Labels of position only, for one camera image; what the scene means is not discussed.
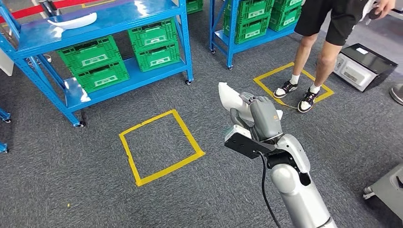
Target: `blue metal shelf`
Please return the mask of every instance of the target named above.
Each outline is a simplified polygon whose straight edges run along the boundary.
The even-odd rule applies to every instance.
[[[186,64],[183,61],[146,72],[140,71],[135,58],[125,60],[125,65],[130,75],[129,80],[89,94],[81,88],[74,77],[66,79],[64,82],[67,88],[66,105],[68,109],[74,112],[186,70]]]
[[[0,118],[2,121],[5,122],[10,121],[10,113],[0,108]],[[6,152],[7,152],[7,144],[0,142],[0,153],[6,153]]]
[[[281,30],[279,32],[273,31],[273,30],[268,28],[267,32],[266,32],[266,35],[264,35],[262,37],[258,37],[256,39],[247,41],[247,42],[242,43],[242,44],[234,44],[233,45],[233,52],[238,53],[238,52],[247,50],[249,48],[256,47],[256,46],[258,46],[260,44],[264,44],[264,43],[267,43],[269,41],[272,41],[272,40],[287,36],[287,35],[292,34],[294,32],[294,28],[295,28],[295,25],[289,26],[289,27],[287,27],[284,30]],[[224,30],[216,31],[214,34],[221,41],[223,41],[225,45],[228,46],[230,38],[224,34]],[[213,41],[213,44],[215,46],[218,46],[218,44],[215,41]]]
[[[227,57],[227,67],[232,67],[232,57],[235,53],[247,50],[249,48],[256,47],[258,45],[267,43],[269,41],[287,36],[291,33],[294,32],[295,25],[291,25],[287,28],[285,28],[282,31],[275,32],[271,29],[267,29],[266,35],[262,37],[258,37],[256,39],[247,41],[242,44],[236,44],[235,43],[235,27],[236,27],[236,20],[237,20],[237,12],[238,12],[238,5],[241,0],[231,0],[231,20],[230,20],[230,35],[226,36],[223,33],[223,30],[218,30],[216,31],[216,27],[218,25],[218,22],[220,18],[222,17],[222,14],[224,12],[224,8],[227,5],[229,0],[225,0],[223,3],[217,18],[215,19],[215,13],[214,13],[214,8],[215,8],[215,0],[210,0],[210,50],[213,52],[215,51],[215,48],[217,47],[218,50],[220,50],[226,57]],[[219,38],[224,45],[227,47],[226,50],[224,47],[222,47],[218,42],[216,42],[214,39]]]
[[[18,41],[14,48],[6,37],[0,35],[0,48],[14,61],[24,74],[40,89],[58,110],[73,124],[82,123],[74,115],[74,111],[88,107],[108,98],[123,94],[149,83],[161,80],[171,75],[186,71],[188,81],[193,81],[192,58],[189,43],[189,30],[186,13],[186,1],[179,0],[116,0],[115,2],[81,9],[55,17],[58,21],[76,19],[89,13],[97,13],[97,20],[88,26],[63,30],[51,25],[47,19],[40,19],[20,25],[0,0],[0,14],[7,22]],[[179,15],[181,24],[175,17]],[[74,77],[63,80],[42,53],[68,47],[91,39],[107,36],[134,27],[150,24],[159,20],[175,17],[180,43],[185,58],[172,65],[164,66],[148,72],[140,72],[134,58],[125,60],[125,66],[130,79],[119,84],[87,94]],[[65,94],[61,100],[43,69],[56,82]]]
[[[81,28],[63,30],[50,24],[48,19],[36,20],[21,25],[17,53],[22,57],[42,54],[171,18],[179,15],[180,10],[171,0],[121,0],[56,17],[58,21],[67,21],[96,12],[96,21]]]

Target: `person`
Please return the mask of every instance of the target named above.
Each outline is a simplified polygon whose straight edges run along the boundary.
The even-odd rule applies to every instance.
[[[354,26],[364,18],[363,11],[371,9],[373,0],[306,0],[301,16],[295,27],[295,32],[302,35],[299,44],[291,79],[274,92],[275,98],[283,98],[298,87],[298,79],[311,52],[312,45],[317,39],[327,13],[331,12],[331,20],[327,30],[326,40],[319,54],[315,82],[308,88],[305,97],[298,103],[301,113],[308,112],[319,94],[321,85],[332,73],[337,55],[345,44]],[[375,14],[385,17],[395,6],[395,0],[378,1]]]

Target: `stacked green crates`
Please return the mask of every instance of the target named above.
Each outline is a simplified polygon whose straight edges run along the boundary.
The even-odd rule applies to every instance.
[[[271,8],[274,0],[243,0],[239,2],[235,28],[235,43],[243,42],[264,36],[269,23]],[[224,11],[224,34],[230,33],[231,5]]]
[[[173,18],[132,28],[128,33],[142,72],[181,60]]]
[[[186,11],[188,14],[203,10],[203,0],[186,0]]]
[[[57,52],[87,93],[129,79],[112,36],[87,41]]]
[[[271,11],[269,28],[280,31],[298,21],[302,0],[275,0]]]

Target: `yellow floor marking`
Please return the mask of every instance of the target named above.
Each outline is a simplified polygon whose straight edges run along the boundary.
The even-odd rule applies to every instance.
[[[84,4],[81,4],[81,7],[88,8],[88,7],[92,7],[92,6],[102,5],[102,4],[105,4],[105,3],[110,3],[110,2],[113,2],[113,1],[115,1],[115,0],[107,0],[107,1],[103,1],[103,2],[94,3],[92,5],[88,5],[88,3],[84,3]]]
[[[185,159],[183,159],[182,161],[180,161],[180,162],[178,162],[176,164],[173,164],[173,165],[169,166],[168,168],[165,168],[165,169],[163,169],[161,171],[158,171],[158,172],[156,172],[154,174],[151,174],[151,175],[149,175],[147,177],[141,178],[139,173],[138,173],[138,170],[136,168],[136,165],[134,164],[134,160],[133,160],[132,154],[130,153],[129,146],[128,146],[126,138],[125,138],[125,134],[127,134],[127,133],[129,133],[129,132],[131,132],[131,131],[139,128],[139,127],[142,127],[142,126],[144,126],[146,124],[149,124],[152,121],[155,121],[155,120],[158,120],[158,119],[160,119],[160,118],[162,118],[164,116],[167,116],[169,114],[172,114],[174,116],[175,120],[178,122],[178,124],[181,127],[183,133],[185,134],[186,138],[188,139],[188,141],[190,142],[192,148],[194,149],[194,151],[196,153],[191,155],[191,156],[189,156],[189,157],[187,157],[187,158],[185,158]],[[166,175],[166,174],[168,174],[168,173],[170,173],[170,172],[172,172],[174,170],[177,170],[180,167],[183,167],[184,165],[186,165],[186,164],[188,164],[188,163],[200,158],[201,156],[203,156],[205,154],[200,149],[199,145],[197,144],[197,142],[193,138],[193,136],[190,133],[189,129],[186,127],[186,124],[183,122],[182,118],[179,116],[178,112],[175,109],[172,109],[172,110],[170,110],[170,111],[168,111],[166,113],[163,113],[161,115],[155,116],[155,117],[153,117],[151,119],[148,119],[148,120],[146,120],[146,121],[144,121],[144,122],[142,122],[142,123],[140,123],[140,124],[138,124],[138,125],[136,125],[134,127],[131,127],[129,129],[127,129],[126,131],[123,131],[122,133],[120,133],[119,137],[120,137],[120,140],[123,143],[123,147],[125,148],[126,154],[128,156],[129,164],[130,164],[130,167],[131,167],[132,172],[133,172],[134,180],[136,182],[136,185],[139,186],[139,187],[144,185],[144,184],[147,184],[147,183],[149,183],[149,182],[151,182],[151,181],[153,181],[155,179],[158,179],[158,178],[160,178],[160,177],[162,177],[162,176],[164,176],[164,175]]]
[[[278,72],[280,72],[280,71],[282,71],[282,70],[284,70],[284,69],[286,69],[286,68],[292,67],[293,65],[294,65],[294,62],[290,62],[290,63],[288,63],[288,64],[286,64],[286,65],[284,65],[284,66],[280,66],[280,67],[277,68],[277,69],[274,69],[274,70],[272,70],[272,71],[269,71],[269,72],[267,72],[267,73],[265,73],[265,74],[262,74],[262,75],[260,75],[260,76],[258,76],[258,77],[256,77],[256,78],[254,78],[253,81],[255,81],[256,84],[258,84],[260,87],[262,87],[262,89],[263,89],[264,91],[266,91],[266,93],[268,93],[268,94],[269,94],[277,103],[279,103],[280,105],[284,105],[284,106],[291,107],[291,108],[296,108],[296,107],[292,107],[292,106],[290,106],[290,105],[284,103],[284,102],[281,101],[280,99],[275,98],[273,92],[270,91],[269,88],[267,88],[267,86],[265,86],[265,85],[261,82],[262,79],[264,79],[264,78],[266,78],[266,77],[268,77],[268,76],[271,76],[271,75],[273,75],[273,74],[275,74],[275,73],[278,73]],[[315,81],[315,77],[313,77],[313,76],[312,76],[310,73],[308,73],[306,70],[302,70],[302,74],[306,75],[306,76],[307,76],[308,78],[310,78],[312,81]],[[317,102],[319,102],[319,101],[321,101],[321,100],[323,100],[323,99],[325,99],[325,98],[328,98],[329,96],[331,96],[332,94],[334,94],[333,90],[331,90],[331,89],[330,89],[329,87],[327,87],[325,84],[322,85],[322,88],[323,88],[326,92],[323,93],[323,94],[321,94],[321,95],[319,95],[319,96],[315,99],[315,103],[317,103]]]

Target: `black sneaker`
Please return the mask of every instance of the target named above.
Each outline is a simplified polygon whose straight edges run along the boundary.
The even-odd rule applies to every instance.
[[[307,92],[305,93],[305,97],[304,99],[302,99],[299,103],[298,103],[298,111],[300,113],[306,113],[307,111],[311,110],[311,108],[314,105],[315,102],[315,98],[318,96],[319,92],[317,94],[314,94],[310,91],[310,88],[307,90]]]
[[[291,84],[290,81],[286,81],[284,85],[280,88],[277,88],[276,91],[274,91],[274,97],[275,98],[283,98],[285,97],[289,92],[294,91],[298,88],[298,84]]]

